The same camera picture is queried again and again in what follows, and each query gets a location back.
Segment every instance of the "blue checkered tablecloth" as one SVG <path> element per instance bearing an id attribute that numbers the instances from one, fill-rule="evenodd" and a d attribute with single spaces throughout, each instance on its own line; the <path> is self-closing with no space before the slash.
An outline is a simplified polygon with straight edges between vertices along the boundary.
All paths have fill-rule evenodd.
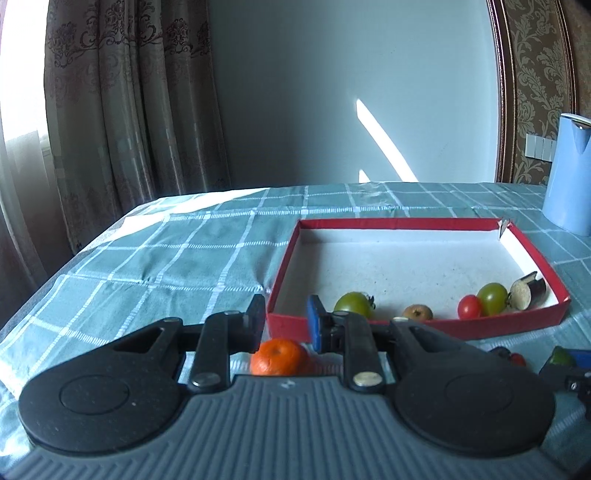
<path id="1" fill-rule="evenodd" d="M 208 193 L 138 207 L 36 294 L 0 343 L 0 472 L 30 448 L 17 414 L 29 378 L 162 317 L 200 323 L 218 310 L 244 309 L 254 293 L 268 296 L 301 218 L 509 218 L 551 262 L 571 308 L 557 327 L 473 343 L 507 346 L 534 369 L 556 344 L 591 348 L 591 239 L 550 223 L 543 198 L 543 187 L 526 185 L 366 183 Z M 240 370 L 240 359 L 233 368 Z M 591 456 L 591 423 L 573 395 L 557 399 L 543 448 L 574 470 Z"/>

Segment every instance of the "wallpaper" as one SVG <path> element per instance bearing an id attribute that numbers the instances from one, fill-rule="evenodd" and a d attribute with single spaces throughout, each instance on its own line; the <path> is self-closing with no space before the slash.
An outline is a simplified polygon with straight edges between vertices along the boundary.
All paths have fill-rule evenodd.
<path id="1" fill-rule="evenodd" d="M 556 139 L 568 110 L 564 52 L 554 0 L 505 0 L 517 90 L 517 144 L 513 182 L 547 183 L 550 163 L 526 157 L 525 135 Z"/>
<path id="2" fill-rule="evenodd" d="M 577 0 L 561 0 L 574 55 L 579 114 L 591 118 L 591 12 Z"/>

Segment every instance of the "wall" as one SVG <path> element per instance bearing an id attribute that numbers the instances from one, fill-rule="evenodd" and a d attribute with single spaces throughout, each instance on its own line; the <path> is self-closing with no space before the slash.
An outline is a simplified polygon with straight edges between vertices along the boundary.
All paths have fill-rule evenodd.
<path id="1" fill-rule="evenodd" d="M 524 155 L 528 133 L 556 139 L 569 111 L 564 47 L 554 0 L 505 0 L 517 87 L 513 182 L 547 183 L 551 164 Z"/>
<path id="2" fill-rule="evenodd" d="M 591 118 L 591 3 L 585 8 L 578 0 L 561 0 L 569 27 L 579 114 Z"/>
<path id="3" fill-rule="evenodd" d="M 399 180 L 360 99 L 419 181 L 493 181 L 498 92 L 485 0 L 210 0 L 233 186 Z"/>

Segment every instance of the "electric kettle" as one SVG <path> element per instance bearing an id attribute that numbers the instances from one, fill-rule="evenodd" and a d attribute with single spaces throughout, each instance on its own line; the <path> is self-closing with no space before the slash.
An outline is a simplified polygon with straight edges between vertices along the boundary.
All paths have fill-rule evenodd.
<path id="1" fill-rule="evenodd" d="M 555 225 L 591 235 L 591 119 L 560 115 L 556 153 L 542 212 Z"/>

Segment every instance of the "green tomato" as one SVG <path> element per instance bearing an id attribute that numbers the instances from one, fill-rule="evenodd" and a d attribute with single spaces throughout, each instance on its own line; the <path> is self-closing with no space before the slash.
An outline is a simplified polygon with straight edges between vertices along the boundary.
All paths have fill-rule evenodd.
<path id="1" fill-rule="evenodd" d="M 354 312 L 370 318 L 375 308 L 374 298 L 368 297 L 365 293 L 350 291 L 337 301 L 334 312 Z"/>
<path id="2" fill-rule="evenodd" d="M 565 367 L 576 367 L 577 362 L 573 356 L 561 346 L 555 346 L 550 355 L 549 363 L 553 365 L 564 365 Z"/>
<path id="3" fill-rule="evenodd" d="M 476 295 L 482 303 L 482 314 L 485 317 L 498 315 L 505 310 L 509 294 L 500 283 L 487 283 Z"/>

